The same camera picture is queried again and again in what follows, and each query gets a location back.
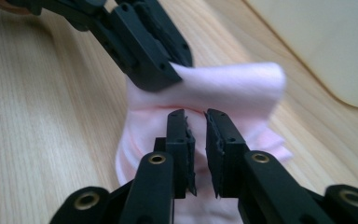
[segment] folded cloth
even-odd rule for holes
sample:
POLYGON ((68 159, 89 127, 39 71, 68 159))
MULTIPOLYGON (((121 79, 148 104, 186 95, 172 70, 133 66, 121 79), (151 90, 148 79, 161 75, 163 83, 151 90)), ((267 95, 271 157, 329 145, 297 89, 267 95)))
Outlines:
POLYGON ((205 152, 208 108, 227 113, 251 150, 263 150, 278 160, 291 153, 269 129, 269 116, 282 97, 285 76, 276 63, 250 63, 186 68, 172 65, 182 82, 159 92, 136 88, 127 80, 128 111, 117 156, 121 185, 135 176, 140 159, 153 150, 156 137, 165 137, 167 116, 183 108, 196 139, 195 173, 198 197, 175 200, 175 223, 241 223, 237 200, 214 197, 205 152))

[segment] cloth fold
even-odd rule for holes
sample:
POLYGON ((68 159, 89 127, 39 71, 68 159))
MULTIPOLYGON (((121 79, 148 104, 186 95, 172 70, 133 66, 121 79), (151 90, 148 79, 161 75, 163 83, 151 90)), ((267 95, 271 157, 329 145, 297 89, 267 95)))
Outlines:
POLYGON ((175 201, 175 223, 241 223, 237 200, 214 197, 205 152, 208 108, 227 113, 251 150, 263 150, 278 160, 292 154, 269 127, 269 117, 282 97, 285 76, 276 63, 248 63, 186 68, 172 65, 182 82, 160 92, 136 88, 127 80, 128 112, 120 139, 116 169, 121 185, 135 176, 140 159, 165 137, 167 116, 183 108, 196 139, 195 173, 199 196, 175 201))

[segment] pink towel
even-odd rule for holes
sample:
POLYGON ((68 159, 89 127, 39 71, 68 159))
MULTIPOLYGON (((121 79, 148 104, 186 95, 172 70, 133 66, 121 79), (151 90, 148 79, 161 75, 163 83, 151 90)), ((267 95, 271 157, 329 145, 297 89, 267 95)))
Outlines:
POLYGON ((236 199, 214 197, 205 152, 208 108, 227 113, 251 150, 264 150, 278 160, 291 153, 269 129, 269 116, 282 97, 285 77, 276 63, 186 68, 174 64, 183 79, 160 92, 146 92, 127 81, 128 112, 118 145, 116 169, 121 185, 135 176, 140 159, 165 137, 167 116, 183 108, 196 139, 195 173, 198 197, 175 200, 175 223, 241 223, 236 199))

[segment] wooden table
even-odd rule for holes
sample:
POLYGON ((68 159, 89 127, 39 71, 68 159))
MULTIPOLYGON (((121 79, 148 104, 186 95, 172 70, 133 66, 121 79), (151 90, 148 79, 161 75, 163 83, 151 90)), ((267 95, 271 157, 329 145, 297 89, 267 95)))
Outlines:
MULTIPOLYGON (((287 74, 270 126, 304 187, 358 188, 358 108, 335 99, 240 0, 161 0, 196 66, 273 61, 287 74)), ((77 189, 118 187, 125 78, 62 17, 0 11, 0 223, 46 223, 77 189)))

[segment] wooden surface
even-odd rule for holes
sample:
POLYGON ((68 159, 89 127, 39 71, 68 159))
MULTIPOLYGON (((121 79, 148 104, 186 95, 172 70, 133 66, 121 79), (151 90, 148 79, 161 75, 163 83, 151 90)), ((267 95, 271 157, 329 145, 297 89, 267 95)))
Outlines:
MULTIPOLYGON (((358 187, 358 109, 329 94, 240 0, 161 0, 196 66, 273 61, 287 74, 271 127, 306 188, 358 187)), ((0 223, 47 223, 77 189, 118 187, 124 76, 89 33, 0 11, 0 223)))

